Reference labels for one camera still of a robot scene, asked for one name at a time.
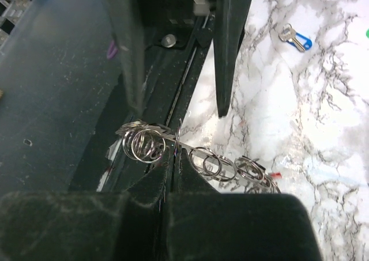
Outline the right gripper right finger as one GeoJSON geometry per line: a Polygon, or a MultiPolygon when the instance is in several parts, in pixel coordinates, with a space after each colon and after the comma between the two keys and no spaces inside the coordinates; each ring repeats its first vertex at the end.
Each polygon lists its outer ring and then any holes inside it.
{"type": "Polygon", "coordinates": [[[263,167],[204,147],[172,151],[171,260],[321,260],[302,203],[263,167]]]}

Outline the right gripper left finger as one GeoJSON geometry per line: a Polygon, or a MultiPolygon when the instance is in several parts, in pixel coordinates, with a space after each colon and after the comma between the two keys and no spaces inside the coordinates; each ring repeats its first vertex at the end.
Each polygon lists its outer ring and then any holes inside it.
{"type": "Polygon", "coordinates": [[[161,161],[118,192],[12,192],[1,198],[2,260],[171,260],[161,161]]]}

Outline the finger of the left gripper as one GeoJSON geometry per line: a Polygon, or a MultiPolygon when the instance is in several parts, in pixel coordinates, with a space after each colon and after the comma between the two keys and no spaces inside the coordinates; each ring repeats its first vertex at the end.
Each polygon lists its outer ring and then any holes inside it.
{"type": "Polygon", "coordinates": [[[252,0],[217,0],[213,32],[217,112],[230,107],[235,64],[252,0]]]}
{"type": "Polygon", "coordinates": [[[127,103],[143,113],[145,42],[138,0],[105,0],[125,83],[127,103]]]}

